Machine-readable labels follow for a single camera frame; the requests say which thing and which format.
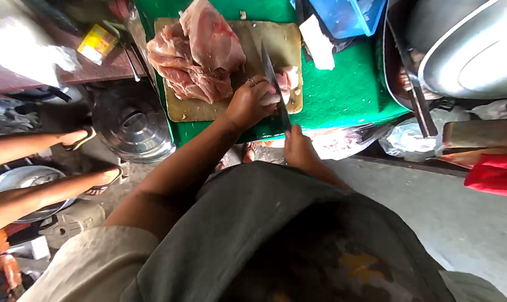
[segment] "foot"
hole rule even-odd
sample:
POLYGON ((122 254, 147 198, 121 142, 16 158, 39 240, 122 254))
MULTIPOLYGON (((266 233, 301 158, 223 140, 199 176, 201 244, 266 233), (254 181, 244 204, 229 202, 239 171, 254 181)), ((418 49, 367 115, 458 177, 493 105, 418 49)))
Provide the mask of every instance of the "foot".
POLYGON ((101 179, 96 182, 96 184, 91 187, 88 191, 86 191, 86 194, 88 195, 99 195, 104 190, 108 189, 108 187, 112 184, 112 182, 119 178, 123 171, 121 171, 117 167, 109 168, 108 170, 104 170, 101 172, 101 179))
POLYGON ((257 144, 254 142, 247 142, 244 144, 244 158, 242 162, 248 163, 255 161, 255 155, 257 153, 257 144))
POLYGON ((61 144, 64 146, 70 146, 79 140, 83 140, 88 136, 88 131, 80 129, 71 133, 63 134, 60 138, 61 144))
POLYGON ((97 133, 93 127, 85 127, 85 129, 65 133, 60 136, 60 141, 64 149, 74 151, 82 144, 92 139, 97 133))
POLYGON ((216 171, 220 171, 220 170, 223 170, 225 169, 227 166, 227 161, 225 160, 225 158, 222 157, 222 159, 220 160, 220 162, 217 164, 216 168, 214 168, 216 171))

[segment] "blue plastic basket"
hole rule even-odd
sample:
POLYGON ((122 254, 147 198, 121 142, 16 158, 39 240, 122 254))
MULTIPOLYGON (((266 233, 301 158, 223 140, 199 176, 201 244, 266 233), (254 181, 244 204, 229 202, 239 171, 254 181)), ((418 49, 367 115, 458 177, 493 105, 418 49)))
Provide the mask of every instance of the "blue plastic basket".
POLYGON ((334 38, 375 33, 386 0, 309 0, 334 38))

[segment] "right hand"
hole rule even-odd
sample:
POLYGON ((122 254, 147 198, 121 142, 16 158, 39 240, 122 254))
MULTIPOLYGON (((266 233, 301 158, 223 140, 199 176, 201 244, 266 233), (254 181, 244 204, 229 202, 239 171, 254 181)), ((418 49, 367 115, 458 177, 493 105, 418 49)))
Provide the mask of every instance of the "right hand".
POLYGON ((284 156, 289 166, 306 173, 312 173, 319 166, 324 166, 311 144, 311 139, 302 134, 300 125, 293 125, 291 131, 285 131, 284 156))

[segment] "finger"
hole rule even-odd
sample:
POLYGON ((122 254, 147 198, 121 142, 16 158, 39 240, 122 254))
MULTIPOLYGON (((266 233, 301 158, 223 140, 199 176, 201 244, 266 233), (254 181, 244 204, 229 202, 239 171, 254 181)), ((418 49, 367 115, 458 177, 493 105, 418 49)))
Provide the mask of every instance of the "finger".
POLYGON ((291 133, 289 130, 285 130, 285 144, 284 144, 284 153, 290 152, 291 149, 291 133))
POLYGON ((257 85, 261 82, 270 82, 270 81, 266 76, 256 75, 256 76, 246 80, 246 83, 244 83, 244 86, 247 86, 249 88, 253 88, 255 85, 257 85))
POLYGON ((265 93, 263 97, 261 97, 261 100, 259 100, 259 103, 261 106, 268 106, 271 104, 277 104, 280 101, 280 96, 276 93, 265 93))
POLYGON ((252 90, 255 100, 260 100, 265 93, 276 93, 276 88, 271 83, 265 81, 255 85, 252 90))
POLYGON ((302 127, 299 124, 294 124, 290 131, 293 136, 302 136, 302 127))

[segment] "green rubber mat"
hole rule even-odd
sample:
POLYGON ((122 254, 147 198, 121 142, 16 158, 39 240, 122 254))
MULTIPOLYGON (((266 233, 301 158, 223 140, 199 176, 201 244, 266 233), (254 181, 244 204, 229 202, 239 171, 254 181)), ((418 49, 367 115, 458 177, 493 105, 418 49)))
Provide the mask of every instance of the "green rubber mat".
MULTIPOLYGON (((159 17, 178 18, 191 0, 159 1, 135 0, 148 39, 155 36, 153 23, 159 17)), ((227 20, 240 20, 239 11, 247 20, 296 22, 296 12, 288 0, 210 0, 227 20)), ((374 122, 382 124, 408 110, 398 105, 378 81, 372 37, 366 43, 352 46, 334 55, 334 70, 318 70, 312 61, 305 62, 302 55, 304 79, 304 109, 291 114, 293 124, 303 129, 350 127, 374 122)), ((162 78, 157 75, 160 91, 164 91, 162 78)), ((172 122, 171 134, 177 147, 182 146, 210 125, 210 121, 172 122)), ((239 143, 274 138, 283 134, 281 122, 267 117, 246 131, 239 143)))

